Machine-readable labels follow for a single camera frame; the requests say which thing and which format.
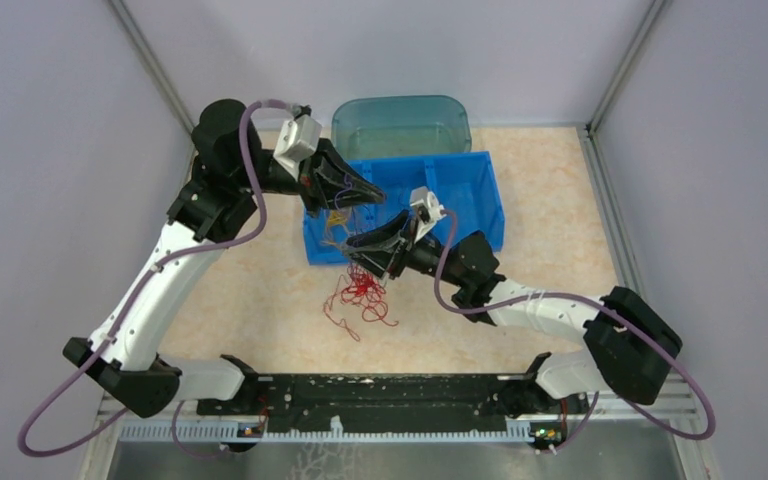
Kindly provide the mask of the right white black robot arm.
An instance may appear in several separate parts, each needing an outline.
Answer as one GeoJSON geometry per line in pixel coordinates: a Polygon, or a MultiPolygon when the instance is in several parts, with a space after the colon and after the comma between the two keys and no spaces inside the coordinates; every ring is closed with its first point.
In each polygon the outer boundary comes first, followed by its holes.
{"type": "Polygon", "coordinates": [[[349,237],[344,254],[378,278],[396,279],[410,269],[436,285],[455,286],[444,307],[473,323],[528,328],[580,344],[578,351],[544,354],[532,363],[532,378],[523,385],[529,408],[548,412],[562,398],[602,390],[639,405],[658,398],[682,341],[635,291],[616,286],[587,297],[529,288],[498,273],[482,231],[447,247],[432,233],[418,238],[418,229],[418,219],[402,211],[349,237]]]}

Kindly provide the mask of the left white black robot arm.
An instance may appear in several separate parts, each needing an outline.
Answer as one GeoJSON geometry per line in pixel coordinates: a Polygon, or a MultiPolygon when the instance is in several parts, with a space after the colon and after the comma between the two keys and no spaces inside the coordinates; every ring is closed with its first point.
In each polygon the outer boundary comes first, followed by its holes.
{"type": "Polygon", "coordinates": [[[155,249],[127,295],[90,336],[64,356],[128,411],[149,418],[181,401],[222,401],[237,414],[260,399],[241,360],[174,359],[159,348],[179,309],[222,253],[266,225],[268,194],[299,198],[307,214],[380,204],[364,179],[321,134],[308,106],[279,100],[245,105],[221,99],[201,113],[191,138],[190,180],[167,213],[155,249]]]}

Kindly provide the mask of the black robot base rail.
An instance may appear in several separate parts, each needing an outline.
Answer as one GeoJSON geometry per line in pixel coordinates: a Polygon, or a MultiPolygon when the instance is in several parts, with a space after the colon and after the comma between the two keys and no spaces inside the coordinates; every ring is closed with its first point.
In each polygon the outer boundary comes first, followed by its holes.
{"type": "Polygon", "coordinates": [[[563,442],[565,414],[588,400],[556,400],[526,374],[262,374],[230,400],[201,400],[203,416],[251,415],[264,439],[455,440],[563,442]]]}

